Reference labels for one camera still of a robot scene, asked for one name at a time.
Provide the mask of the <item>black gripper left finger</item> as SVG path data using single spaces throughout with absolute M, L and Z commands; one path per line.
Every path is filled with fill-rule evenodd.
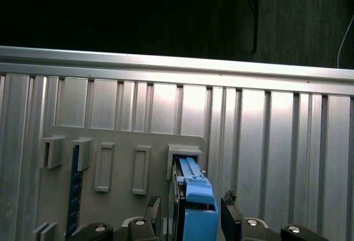
M 68 240 L 159 240 L 161 197 L 152 196 L 143 217 L 127 219 L 117 230 L 108 223 L 91 223 L 75 230 Z

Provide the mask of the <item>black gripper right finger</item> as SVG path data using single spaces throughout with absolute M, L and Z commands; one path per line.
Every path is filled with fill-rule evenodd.
M 221 199 L 221 228 L 226 240 L 243 241 L 326 241 L 323 236 L 298 225 L 289 224 L 275 232 L 265 221 L 245 217 L 235 204 L 236 194 L 228 190 Z

